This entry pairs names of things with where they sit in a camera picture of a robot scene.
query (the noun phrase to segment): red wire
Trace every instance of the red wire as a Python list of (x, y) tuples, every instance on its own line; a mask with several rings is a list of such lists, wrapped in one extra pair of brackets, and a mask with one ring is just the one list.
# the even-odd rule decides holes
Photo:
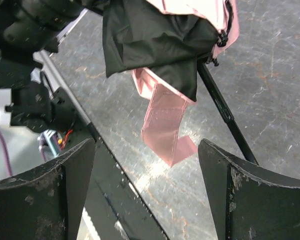
[(61, 149), (64, 149), (66, 144), (67, 144), (67, 141), (68, 141), (68, 138), (69, 138), (69, 135), (73, 132), (73, 130), (69, 130), (65, 137), (64, 137), (64, 140), (63, 140), (63, 143), (62, 143), (62, 146), (61, 146)]

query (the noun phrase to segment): black metal rod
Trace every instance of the black metal rod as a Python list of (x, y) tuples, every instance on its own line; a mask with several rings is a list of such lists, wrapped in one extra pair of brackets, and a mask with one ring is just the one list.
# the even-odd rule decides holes
[(223, 98), (221, 92), (219, 91), (213, 77), (211, 76), (206, 64), (204, 61), (199, 60), (197, 62), (197, 71), (208, 90), (216, 108), (218, 109), (221, 117), (223, 118), (224, 122), (228, 126), (232, 136), (234, 137), (236, 143), (238, 144), (241, 152), (245, 159), (253, 164), (259, 165), (255, 155), (251, 151), (245, 137), (241, 133), (235, 118), (229, 109), (225, 99)]

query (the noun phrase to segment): pink strap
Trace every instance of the pink strap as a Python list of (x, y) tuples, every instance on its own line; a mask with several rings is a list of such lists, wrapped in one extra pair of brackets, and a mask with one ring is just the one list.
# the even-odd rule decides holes
[(185, 110), (195, 103), (148, 68), (134, 69), (132, 77), (140, 96), (150, 99), (141, 130), (143, 141), (171, 167), (195, 154), (198, 149), (189, 136), (178, 139)]

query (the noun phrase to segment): gray floor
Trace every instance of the gray floor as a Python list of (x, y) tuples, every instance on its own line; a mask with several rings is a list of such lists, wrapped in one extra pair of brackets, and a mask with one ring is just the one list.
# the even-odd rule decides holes
[[(211, 73), (259, 163), (300, 178), (300, 0), (238, 0), (240, 37)], [(172, 240), (215, 240), (197, 156), (172, 169), (140, 140), (148, 101), (129, 73), (106, 79), (102, 18), (87, 13), (52, 56)], [(181, 135), (241, 156), (203, 83)]]

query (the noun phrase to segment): black plastic part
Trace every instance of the black plastic part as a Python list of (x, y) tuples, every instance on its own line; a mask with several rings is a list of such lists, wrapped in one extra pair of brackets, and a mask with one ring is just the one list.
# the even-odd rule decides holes
[(228, 34), (225, 31), (222, 31), (221, 34), (219, 34), (219, 38), (220, 41), (217, 43), (217, 46), (219, 48), (226, 46), (228, 42)]
[(30, 82), (30, 74), (43, 65), (34, 61), (33, 54), (0, 47), (0, 89), (22, 89)]
[(47, 129), (67, 132), (77, 120), (75, 108), (63, 104), (68, 96), (53, 93), (55, 98), (51, 101), (43, 82), (31, 81), (25, 88), (11, 92), (13, 105), (5, 107), (11, 113), (11, 126), (25, 126), (35, 133)]
[(0, 240), (76, 240), (95, 143), (0, 181)]
[(299, 240), (300, 180), (203, 139), (200, 167), (219, 240)]
[(219, 66), (219, 62), (218, 62), (218, 60), (217, 60), (216, 58), (214, 58), (214, 59), (212, 60), (212, 62), (213, 62), (213, 64), (214, 64), (215, 67), (218, 67), (218, 66)]
[(251, 163), (257, 164), (256, 157), (251, 151), (245, 137), (241, 133), (235, 118), (229, 109), (225, 99), (223, 98), (221, 92), (219, 91), (213, 77), (211, 76), (204, 61), (199, 60), (197, 62), (197, 71), (208, 90), (216, 108), (218, 109), (222, 119), (227, 124), (230, 132), (232, 133), (236, 143), (238, 144), (240, 150), (242, 151), (245, 159)]
[(48, 76), (46, 75), (45, 71), (41, 70), (39, 73), (40, 82), (43, 84), (46, 84), (49, 88), (49, 91), (52, 93), (52, 98), (55, 98), (54, 89), (50, 83), (50, 80), (48, 79)]
[(14, 1), (9, 12), (15, 21), (3, 31), (2, 41), (20, 51), (40, 51), (83, 9), (70, 0)]
[(95, 125), (90, 122), (86, 128), (88, 129), (88, 131), (90, 132), (91, 136), (93, 137), (94, 141), (97, 142), (100, 138), (100, 134), (97, 130), (97, 128), (95, 127)]
[(49, 53), (57, 54), (59, 52), (59, 41), (55, 37), (51, 42), (49, 42), (45, 47), (44, 50), (46, 50)]
[(86, 138), (94, 139), (94, 136), (92, 136), (92, 134), (90, 133), (87, 124), (80, 116), (78, 109), (76, 109), (75, 105), (73, 104), (71, 98), (68, 96), (67, 92), (62, 87), (59, 87), (54, 92), (54, 96), (55, 96), (55, 100), (54, 100), (55, 102), (61, 100), (58, 103), (60, 108), (66, 109), (67, 111), (70, 111), (72, 114), (75, 114), (76, 116), (75, 121), (70, 126), (70, 129), (73, 130), (73, 132), (69, 135), (64, 150), (67, 151), (73, 148), (74, 146), (76, 146), (78, 143), (82, 142)]

